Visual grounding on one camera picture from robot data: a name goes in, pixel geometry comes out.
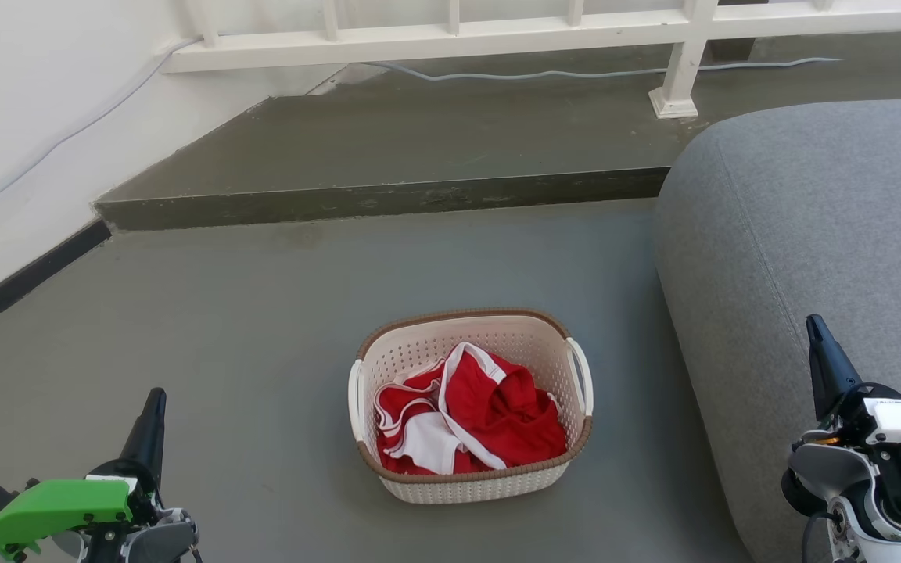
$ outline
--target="black baseboard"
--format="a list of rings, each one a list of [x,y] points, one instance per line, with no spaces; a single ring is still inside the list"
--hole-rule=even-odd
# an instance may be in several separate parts
[[[544,206],[655,197],[668,171],[669,167],[630,168],[350,188],[101,200],[96,203],[96,210],[118,231],[163,231],[168,228]]]
[[[72,235],[61,245],[55,246],[51,252],[28,264],[23,270],[12,274],[0,284],[0,313],[108,238],[110,229],[103,221],[96,221]]]

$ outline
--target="white basket handle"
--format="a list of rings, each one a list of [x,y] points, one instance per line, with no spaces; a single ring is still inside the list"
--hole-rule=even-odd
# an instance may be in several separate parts
[[[593,416],[593,377],[590,375],[590,363],[586,361],[582,346],[572,336],[565,341],[569,343],[569,349],[572,350],[576,363],[579,364],[579,372],[583,376],[583,381],[580,382],[579,375],[576,375],[576,371],[573,370],[573,382],[576,384],[576,389],[583,391],[583,414],[591,417]]]
[[[354,439],[364,442],[364,428],[361,425],[361,364],[362,360],[354,361],[350,368],[350,384],[346,389],[346,401],[350,405],[350,427],[354,431]]]

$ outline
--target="white metal railing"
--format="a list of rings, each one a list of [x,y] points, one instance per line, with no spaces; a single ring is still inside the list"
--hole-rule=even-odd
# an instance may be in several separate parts
[[[648,93],[657,117],[691,117],[691,89],[712,39],[901,31],[901,0],[804,0],[719,6],[686,0],[683,9],[550,18],[461,21],[461,0],[447,0],[444,25],[341,28],[336,0],[322,3],[322,31],[218,35],[204,3],[189,0],[203,42],[172,54],[163,72],[374,62],[673,43],[662,87]]]

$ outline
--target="white fabric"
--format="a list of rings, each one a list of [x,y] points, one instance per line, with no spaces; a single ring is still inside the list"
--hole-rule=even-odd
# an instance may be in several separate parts
[[[447,383],[451,380],[451,377],[454,377],[454,372],[458,369],[458,365],[461,364],[461,358],[465,355],[465,352],[470,353],[478,361],[483,373],[486,374],[487,378],[495,381],[496,385],[504,380],[505,371],[497,366],[496,361],[485,350],[472,345],[472,343],[461,342],[450,351],[450,355],[447,356],[446,360],[441,361],[443,363],[443,373],[441,373],[439,380],[433,380],[429,388],[423,389],[423,391],[431,393],[437,389],[440,390],[436,405],[433,405],[431,399],[418,398],[408,403],[404,407],[403,412],[398,413],[396,418],[393,414],[382,409],[379,398],[380,393],[385,391],[385,389],[391,388],[409,389],[410,391],[419,392],[419,389],[408,388],[400,383],[408,378],[432,371],[437,366],[440,366],[440,362],[411,371],[410,374],[399,377],[397,381],[400,382],[382,385],[375,394],[375,409],[378,411],[380,419],[382,419],[379,430],[385,436],[391,437],[397,435],[400,428],[404,425],[403,438],[401,438],[397,446],[385,450],[387,455],[391,457],[410,456],[412,457],[412,463],[433,471],[437,475],[454,473],[455,449],[460,449],[461,452],[474,453],[475,457],[486,464],[486,466],[491,467],[491,469],[505,469],[507,467],[503,460],[487,450],[481,442],[471,434],[468,434],[468,431],[465,431],[454,419],[451,419],[451,414],[447,410],[447,399],[444,396],[444,390],[447,388]],[[411,419],[404,421],[403,416],[408,407],[419,405],[420,403],[428,403],[435,412],[416,414]]]

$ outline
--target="brown basket rim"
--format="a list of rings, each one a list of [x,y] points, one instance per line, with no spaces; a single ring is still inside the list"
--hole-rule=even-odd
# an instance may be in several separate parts
[[[575,457],[578,456],[580,452],[583,451],[583,447],[586,446],[586,442],[590,439],[591,430],[593,430],[593,417],[585,417],[583,418],[583,431],[580,433],[579,438],[576,439],[576,444],[573,445],[572,448],[569,448],[569,451],[565,452],[561,456],[552,457],[550,460],[544,460],[543,462],[522,464],[522,466],[508,467],[507,469],[481,471],[479,473],[455,473],[453,475],[405,475],[386,470],[385,467],[383,467],[382,464],[378,462],[378,460],[371,456],[371,452],[368,451],[368,445],[364,444],[364,441],[361,440],[360,442],[357,442],[357,449],[360,450],[361,457],[364,458],[364,463],[368,464],[368,467],[371,468],[371,470],[376,474],[378,474],[378,477],[385,479],[386,481],[400,483],[403,485],[471,483],[475,481],[501,479],[504,477],[516,477],[518,475],[535,473],[537,471],[543,471],[546,469],[558,467],[560,466],[560,464],[569,463],[573,459],[575,459]]]
[[[449,321],[451,318],[468,317],[535,317],[544,321],[544,323],[551,325],[555,331],[558,331],[558,334],[562,335],[563,339],[568,339],[572,336],[569,334],[568,329],[566,329],[557,318],[552,317],[550,314],[543,313],[543,311],[540,310],[523,309],[523,307],[487,307],[486,309],[447,310],[443,313],[421,314],[421,316],[418,317],[403,318],[403,320],[383,325],[383,327],[371,332],[364,340],[361,349],[357,350],[357,359],[363,360],[364,357],[368,355],[368,349],[371,348],[372,343],[378,342],[378,339],[382,338],[382,335],[394,331],[394,329],[411,327],[412,325],[424,325],[426,323],[433,323],[434,321]]]
[[[443,313],[421,314],[421,316],[418,317],[403,318],[403,320],[401,321],[394,321],[394,323],[383,325],[383,327],[376,329],[376,331],[372,332],[371,335],[369,335],[364,340],[364,343],[362,343],[361,345],[361,349],[357,351],[357,359],[363,360],[366,356],[366,353],[368,353],[368,349],[371,348],[372,343],[378,341],[380,336],[385,335],[387,332],[394,331],[394,329],[411,327],[412,325],[432,323],[433,321],[448,321],[451,320],[451,318],[468,317],[535,317],[539,318],[539,320],[541,321],[544,321],[544,323],[551,325],[551,327],[554,328],[555,331],[558,331],[558,334],[560,334],[563,339],[568,339],[572,336],[571,334],[569,334],[568,329],[565,329],[565,326],[562,325],[562,323],[560,323],[557,318],[554,318],[550,314],[544,313],[540,310],[525,309],[525,307],[487,307],[486,309],[448,310],[444,311]],[[386,470],[378,460],[372,457],[371,452],[368,451],[368,445],[364,444],[364,441],[362,441],[362,439],[360,442],[357,442],[357,448],[361,452],[361,457],[364,458],[364,463],[368,464],[368,467],[371,468],[371,470],[376,474],[378,474],[378,477],[385,479],[386,481],[404,485],[468,483],[475,481],[487,481],[490,479],[501,479],[504,477],[515,477],[518,475],[525,475],[528,473],[535,473],[537,471],[551,469],[560,466],[560,464],[569,463],[574,457],[578,456],[579,453],[583,451],[583,447],[586,446],[586,442],[590,439],[591,430],[593,430],[593,417],[583,417],[583,431],[580,432],[579,438],[576,438],[575,444],[573,444],[571,448],[569,448],[569,451],[566,451],[561,456],[552,457],[550,460],[544,460],[543,462],[537,462],[533,464],[522,464],[522,466],[510,467],[507,469],[482,471],[479,473],[461,473],[454,475],[405,475],[396,473],[394,471]]]

